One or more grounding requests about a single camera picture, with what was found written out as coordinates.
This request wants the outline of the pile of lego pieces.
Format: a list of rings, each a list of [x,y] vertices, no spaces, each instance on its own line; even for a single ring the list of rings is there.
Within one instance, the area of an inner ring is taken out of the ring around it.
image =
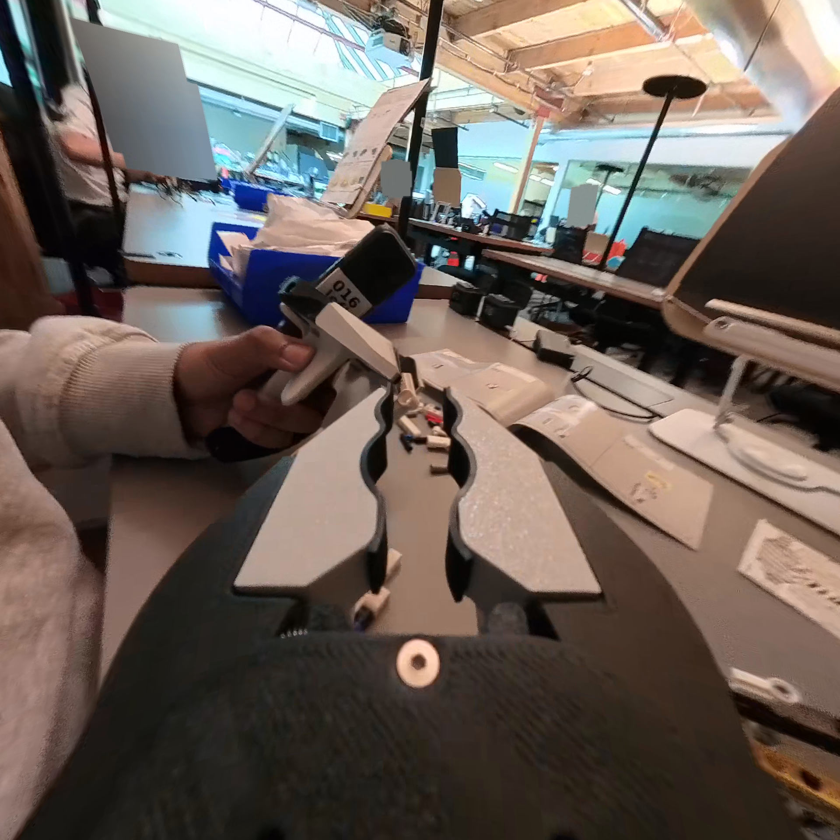
[[[396,378],[393,419],[395,435],[404,454],[425,455],[432,476],[447,474],[453,445],[444,429],[443,409],[426,399],[420,380],[410,371]]]

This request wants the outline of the blue plastic bin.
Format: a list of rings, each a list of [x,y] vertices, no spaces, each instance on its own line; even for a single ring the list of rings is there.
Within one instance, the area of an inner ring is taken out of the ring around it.
[[[254,226],[215,223],[211,228],[207,261],[216,283],[227,298],[236,306],[236,309],[250,326],[266,325],[275,327],[279,321],[277,317],[278,305],[275,302],[275,295],[277,293],[263,287],[263,283],[265,283],[264,280],[262,282],[259,282],[259,280],[252,280],[248,284],[250,286],[250,288],[248,288],[245,285],[247,282],[245,279],[246,273],[244,276],[238,276],[231,270],[223,268],[219,262],[219,258],[223,251],[223,245],[218,235],[219,232],[238,232],[244,233],[249,237],[253,237],[257,230],[258,228]],[[251,253],[247,269],[254,269],[257,267],[256,255],[258,252],[259,250],[256,250]],[[404,288],[400,289],[402,294],[399,295],[399,297],[395,294],[390,300],[383,302],[378,308],[371,311],[370,314],[363,319],[363,321],[371,325],[399,324],[407,321],[413,302],[417,297],[424,270],[426,269],[423,261],[416,259],[415,261],[418,269],[418,279],[409,281]],[[317,267],[314,269],[313,274],[317,278],[324,270],[325,269],[323,267]]]

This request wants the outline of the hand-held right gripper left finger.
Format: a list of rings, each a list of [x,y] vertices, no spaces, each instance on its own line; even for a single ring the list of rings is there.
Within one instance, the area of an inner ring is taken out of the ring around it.
[[[367,457],[390,397],[390,387],[374,389],[297,451],[234,579],[237,593],[359,599],[382,585],[384,502]]]

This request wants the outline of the open lego instruction booklet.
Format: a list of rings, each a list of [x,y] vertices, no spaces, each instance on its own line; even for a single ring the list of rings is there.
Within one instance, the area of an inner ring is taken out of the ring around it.
[[[586,475],[626,508],[692,550],[700,548],[710,482],[655,452],[582,395],[556,395],[537,376],[508,364],[474,362],[452,350],[414,353],[423,384],[465,393],[545,461]]]

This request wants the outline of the ceiling projector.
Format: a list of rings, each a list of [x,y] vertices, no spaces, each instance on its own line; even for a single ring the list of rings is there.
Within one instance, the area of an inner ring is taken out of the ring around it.
[[[374,18],[364,53],[371,59],[399,66],[413,60],[414,46],[404,24],[393,17],[381,15]]]

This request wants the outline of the white yellow lego airplane model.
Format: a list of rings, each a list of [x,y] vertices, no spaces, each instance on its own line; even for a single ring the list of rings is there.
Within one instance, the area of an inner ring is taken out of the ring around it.
[[[804,838],[839,838],[839,720],[776,676],[727,674],[752,756]]]

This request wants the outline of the leaning printed display board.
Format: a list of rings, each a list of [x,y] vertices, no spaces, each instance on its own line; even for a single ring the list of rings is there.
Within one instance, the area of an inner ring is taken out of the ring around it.
[[[321,203],[338,207],[346,217],[355,216],[378,180],[383,163],[383,150],[391,134],[414,111],[417,101],[429,92],[431,80],[385,91],[353,131],[345,144],[343,157],[337,164],[321,198]]]

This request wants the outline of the black office chair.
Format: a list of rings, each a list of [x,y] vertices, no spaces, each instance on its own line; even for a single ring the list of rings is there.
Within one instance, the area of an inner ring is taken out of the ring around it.
[[[642,227],[615,275],[665,289],[699,243],[698,238]]]

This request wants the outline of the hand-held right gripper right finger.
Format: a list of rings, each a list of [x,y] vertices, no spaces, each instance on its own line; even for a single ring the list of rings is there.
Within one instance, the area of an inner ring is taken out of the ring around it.
[[[543,462],[459,388],[444,396],[455,601],[596,601],[602,588]]]

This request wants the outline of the dark grey flat device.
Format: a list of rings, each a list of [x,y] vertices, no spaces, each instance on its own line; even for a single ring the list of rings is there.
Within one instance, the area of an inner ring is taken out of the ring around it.
[[[570,383],[582,396],[619,416],[665,417],[677,408],[674,396],[658,385],[602,364],[575,366]]]

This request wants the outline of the black white sticker sheet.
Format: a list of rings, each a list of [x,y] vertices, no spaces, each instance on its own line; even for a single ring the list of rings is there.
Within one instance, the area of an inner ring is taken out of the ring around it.
[[[839,638],[839,562],[766,520],[759,520],[738,572]]]

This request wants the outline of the black power adapter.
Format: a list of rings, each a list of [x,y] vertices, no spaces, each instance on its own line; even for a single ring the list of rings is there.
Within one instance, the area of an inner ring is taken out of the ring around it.
[[[539,329],[531,343],[531,350],[540,362],[571,371],[576,351],[570,339],[558,332]]]

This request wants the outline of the wooden desk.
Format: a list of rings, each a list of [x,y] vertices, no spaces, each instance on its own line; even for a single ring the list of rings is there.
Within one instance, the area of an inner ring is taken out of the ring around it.
[[[599,291],[649,309],[660,310],[668,296],[662,287],[552,258],[548,247],[495,235],[467,233],[444,224],[415,218],[408,221],[407,230],[416,243],[424,243],[426,250],[437,246],[457,253],[460,257],[487,259],[495,264]]]

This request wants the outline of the small white lego assembly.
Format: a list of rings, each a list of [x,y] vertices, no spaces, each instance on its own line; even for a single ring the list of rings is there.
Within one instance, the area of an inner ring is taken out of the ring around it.
[[[378,592],[366,592],[353,606],[351,611],[352,629],[356,632],[367,631],[387,606],[391,592],[388,585],[399,573],[402,565],[402,553],[389,549],[386,556],[385,582]]]

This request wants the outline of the black vertical pole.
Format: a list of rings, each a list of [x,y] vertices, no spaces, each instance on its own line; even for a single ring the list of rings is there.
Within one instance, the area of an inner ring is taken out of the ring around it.
[[[427,100],[431,89],[431,79],[437,56],[444,6],[445,1],[430,1],[427,6],[423,54],[419,72],[419,80],[422,82],[423,87],[413,110],[413,122],[408,136],[406,156],[406,161],[411,171],[411,185],[408,188],[407,196],[402,199],[397,219],[397,232],[405,244],[408,241],[408,225],[413,207],[413,189],[417,179],[417,169],[421,156],[424,125],[427,116]]]

